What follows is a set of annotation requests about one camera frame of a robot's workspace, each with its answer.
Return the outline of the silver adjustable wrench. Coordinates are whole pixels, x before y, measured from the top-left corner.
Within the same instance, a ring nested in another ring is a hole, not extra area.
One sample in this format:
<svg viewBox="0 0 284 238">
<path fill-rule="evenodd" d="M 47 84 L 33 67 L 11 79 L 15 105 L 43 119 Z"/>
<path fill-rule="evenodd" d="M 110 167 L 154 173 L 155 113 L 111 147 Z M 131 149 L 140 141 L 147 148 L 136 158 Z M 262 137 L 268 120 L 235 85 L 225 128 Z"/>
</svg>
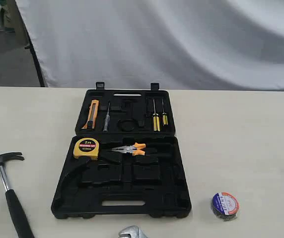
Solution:
<svg viewBox="0 0 284 238">
<path fill-rule="evenodd" d="M 119 238 L 147 238 L 145 233 L 138 226 L 129 226 L 118 233 Z"/>
</svg>

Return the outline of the black electrical tape roll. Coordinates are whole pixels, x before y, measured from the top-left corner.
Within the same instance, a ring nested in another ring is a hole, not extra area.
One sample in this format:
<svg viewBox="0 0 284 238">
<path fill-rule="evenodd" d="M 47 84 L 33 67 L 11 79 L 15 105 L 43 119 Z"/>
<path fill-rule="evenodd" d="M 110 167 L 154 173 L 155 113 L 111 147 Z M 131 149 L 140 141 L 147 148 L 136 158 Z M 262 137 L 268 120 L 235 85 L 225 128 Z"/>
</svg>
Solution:
<svg viewBox="0 0 284 238">
<path fill-rule="evenodd" d="M 211 210 L 219 219 L 231 221 L 237 218 L 239 202 L 230 193 L 218 192 L 211 200 Z"/>
</svg>

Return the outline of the claw hammer black grip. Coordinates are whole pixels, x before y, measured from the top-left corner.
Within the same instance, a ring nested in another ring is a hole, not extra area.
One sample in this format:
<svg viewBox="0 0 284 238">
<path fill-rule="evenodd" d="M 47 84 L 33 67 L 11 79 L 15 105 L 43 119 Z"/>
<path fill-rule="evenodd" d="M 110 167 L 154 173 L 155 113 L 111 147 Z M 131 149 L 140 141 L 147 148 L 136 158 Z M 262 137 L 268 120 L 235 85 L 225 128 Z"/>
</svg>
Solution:
<svg viewBox="0 0 284 238">
<path fill-rule="evenodd" d="M 5 189 L 5 197 L 12 223 L 19 238 L 34 238 L 34 234 L 28 222 L 24 209 L 8 180 L 5 163 L 11 160 L 24 161 L 21 152 L 9 152 L 0 154 L 0 178 Z"/>
</svg>

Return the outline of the black plastic tool case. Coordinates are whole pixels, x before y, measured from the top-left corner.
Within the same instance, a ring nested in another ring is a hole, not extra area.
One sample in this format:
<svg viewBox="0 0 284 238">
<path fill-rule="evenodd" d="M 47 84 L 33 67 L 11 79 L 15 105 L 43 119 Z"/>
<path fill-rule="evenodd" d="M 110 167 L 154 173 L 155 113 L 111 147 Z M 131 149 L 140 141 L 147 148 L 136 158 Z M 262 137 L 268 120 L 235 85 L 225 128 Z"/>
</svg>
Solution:
<svg viewBox="0 0 284 238">
<path fill-rule="evenodd" d="M 166 126 L 162 123 L 162 98 L 168 116 Z M 153 131 L 153 99 L 160 131 Z M 95 129 L 82 129 L 92 100 L 99 100 Z M 108 102 L 110 121 L 108 131 L 103 132 Z M 97 82 L 95 89 L 87 90 L 79 112 L 52 201 L 53 215 L 58 219 L 115 214 L 187 217 L 192 205 L 175 132 L 169 94 L 160 90 L 158 83 L 152 83 L 148 90 L 116 90 Z M 75 159 L 76 142 L 87 137 L 99 142 L 99 153 L 135 143 L 167 142 L 173 147 L 173 157 L 147 165 L 129 158 L 120 164 L 89 157 Z"/>
</svg>

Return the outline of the long yellow black screwdriver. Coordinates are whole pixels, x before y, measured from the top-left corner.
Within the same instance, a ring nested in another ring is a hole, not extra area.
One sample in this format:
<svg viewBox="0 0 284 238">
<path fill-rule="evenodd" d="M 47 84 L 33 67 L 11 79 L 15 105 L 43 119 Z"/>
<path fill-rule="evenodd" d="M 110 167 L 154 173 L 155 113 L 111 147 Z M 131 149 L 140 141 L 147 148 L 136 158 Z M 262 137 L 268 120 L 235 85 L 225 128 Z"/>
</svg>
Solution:
<svg viewBox="0 0 284 238">
<path fill-rule="evenodd" d="M 152 102 L 153 102 L 153 131 L 160 131 L 160 121 L 159 121 L 159 115 L 156 112 L 155 99 L 153 99 Z"/>
</svg>

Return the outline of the short yellow black screwdriver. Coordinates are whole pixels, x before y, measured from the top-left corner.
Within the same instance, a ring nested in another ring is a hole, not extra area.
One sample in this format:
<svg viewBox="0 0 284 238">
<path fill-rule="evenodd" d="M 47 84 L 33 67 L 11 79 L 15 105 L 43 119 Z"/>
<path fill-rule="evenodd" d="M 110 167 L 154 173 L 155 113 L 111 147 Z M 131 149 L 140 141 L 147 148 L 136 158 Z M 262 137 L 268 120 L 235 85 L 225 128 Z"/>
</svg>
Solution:
<svg viewBox="0 0 284 238">
<path fill-rule="evenodd" d="M 162 104 L 162 123 L 164 126 L 168 125 L 168 116 L 167 116 L 167 113 L 165 111 L 165 108 L 164 108 L 164 99 L 162 98 L 161 99 L 161 104 Z"/>
</svg>

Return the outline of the clear test pen screwdriver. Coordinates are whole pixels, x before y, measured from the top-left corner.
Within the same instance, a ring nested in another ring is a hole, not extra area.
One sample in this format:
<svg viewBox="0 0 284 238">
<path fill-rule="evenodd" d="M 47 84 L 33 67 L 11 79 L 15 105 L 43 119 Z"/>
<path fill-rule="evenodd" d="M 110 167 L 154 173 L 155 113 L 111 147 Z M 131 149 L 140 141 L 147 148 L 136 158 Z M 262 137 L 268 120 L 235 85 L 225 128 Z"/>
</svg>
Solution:
<svg viewBox="0 0 284 238">
<path fill-rule="evenodd" d="M 108 131 L 109 121 L 110 121 L 110 102 L 108 102 L 108 106 L 107 106 L 107 113 L 106 113 L 106 117 L 104 121 L 103 132 Z"/>
</svg>

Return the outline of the orange utility knife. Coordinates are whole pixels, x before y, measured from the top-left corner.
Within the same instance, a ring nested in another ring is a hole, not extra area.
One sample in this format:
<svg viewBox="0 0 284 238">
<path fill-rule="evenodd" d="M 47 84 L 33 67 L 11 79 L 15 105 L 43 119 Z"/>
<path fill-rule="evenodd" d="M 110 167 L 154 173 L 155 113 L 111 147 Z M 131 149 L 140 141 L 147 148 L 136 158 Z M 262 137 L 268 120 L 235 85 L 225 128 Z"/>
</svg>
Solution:
<svg viewBox="0 0 284 238">
<path fill-rule="evenodd" d="M 95 129 L 98 108 L 99 108 L 99 100 L 92 100 L 89 106 L 87 121 L 83 125 L 82 129 Z"/>
</svg>

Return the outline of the yellow tape measure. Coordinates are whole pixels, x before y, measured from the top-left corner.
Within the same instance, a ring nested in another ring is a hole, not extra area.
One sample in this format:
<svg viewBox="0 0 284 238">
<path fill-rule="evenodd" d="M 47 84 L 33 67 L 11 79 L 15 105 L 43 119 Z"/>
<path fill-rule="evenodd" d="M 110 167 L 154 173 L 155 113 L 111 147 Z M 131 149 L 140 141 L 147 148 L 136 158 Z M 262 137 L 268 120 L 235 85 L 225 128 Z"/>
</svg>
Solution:
<svg viewBox="0 0 284 238">
<path fill-rule="evenodd" d="M 82 138 L 78 140 L 73 149 L 75 159 L 80 157 L 89 157 L 91 160 L 97 160 L 99 154 L 99 142 L 94 138 Z"/>
</svg>

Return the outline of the white backdrop cloth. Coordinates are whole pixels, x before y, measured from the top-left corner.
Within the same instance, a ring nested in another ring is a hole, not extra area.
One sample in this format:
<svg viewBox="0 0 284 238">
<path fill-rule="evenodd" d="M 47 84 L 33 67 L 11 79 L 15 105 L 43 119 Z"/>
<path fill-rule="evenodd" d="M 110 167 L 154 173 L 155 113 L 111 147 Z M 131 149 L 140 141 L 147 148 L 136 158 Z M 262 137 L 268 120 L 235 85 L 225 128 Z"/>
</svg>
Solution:
<svg viewBox="0 0 284 238">
<path fill-rule="evenodd" d="M 19 0 L 50 87 L 284 91 L 284 0 Z"/>
</svg>

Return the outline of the black backdrop stand pole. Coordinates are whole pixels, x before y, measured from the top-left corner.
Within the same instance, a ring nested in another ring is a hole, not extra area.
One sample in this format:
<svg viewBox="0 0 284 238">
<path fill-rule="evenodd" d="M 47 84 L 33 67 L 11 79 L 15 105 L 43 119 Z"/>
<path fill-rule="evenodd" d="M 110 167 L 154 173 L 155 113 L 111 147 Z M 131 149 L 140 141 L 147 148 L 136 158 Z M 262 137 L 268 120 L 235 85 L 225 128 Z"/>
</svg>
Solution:
<svg viewBox="0 0 284 238">
<path fill-rule="evenodd" d="M 26 28 L 26 25 L 23 21 L 21 13 L 19 11 L 17 1 L 15 0 L 14 2 L 15 2 L 15 6 L 17 8 L 17 13 L 16 13 L 17 23 L 15 23 L 15 33 L 18 37 L 18 41 L 19 41 L 19 43 L 24 45 L 24 48 L 26 50 L 30 51 L 30 54 L 32 56 L 33 63 L 34 63 L 34 66 L 35 66 L 36 74 L 37 74 L 37 77 L 38 77 L 38 80 L 39 80 L 40 87 L 46 87 L 45 80 L 44 80 L 44 77 L 43 77 L 43 73 L 42 73 L 42 70 L 41 70 L 41 67 L 40 67 L 40 63 L 38 61 L 34 46 L 33 46 L 32 41 L 31 41 L 31 38 L 29 36 L 29 33 L 27 31 L 27 28 Z"/>
</svg>

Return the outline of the orange handled pliers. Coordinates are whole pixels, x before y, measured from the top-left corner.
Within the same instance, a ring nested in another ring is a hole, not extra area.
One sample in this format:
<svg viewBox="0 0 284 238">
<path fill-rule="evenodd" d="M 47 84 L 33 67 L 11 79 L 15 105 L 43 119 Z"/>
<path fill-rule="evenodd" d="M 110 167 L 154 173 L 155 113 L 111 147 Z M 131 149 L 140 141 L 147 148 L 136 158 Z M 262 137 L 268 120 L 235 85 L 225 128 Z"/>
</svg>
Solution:
<svg viewBox="0 0 284 238">
<path fill-rule="evenodd" d="M 101 149 L 98 160 L 120 164 L 124 158 L 129 158 L 136 164 L 147 165 L 157 164 L 160 159 L 170 160 L 172 157 L 173 147 L 170 143 L 152 142 Z"/>
</svg>

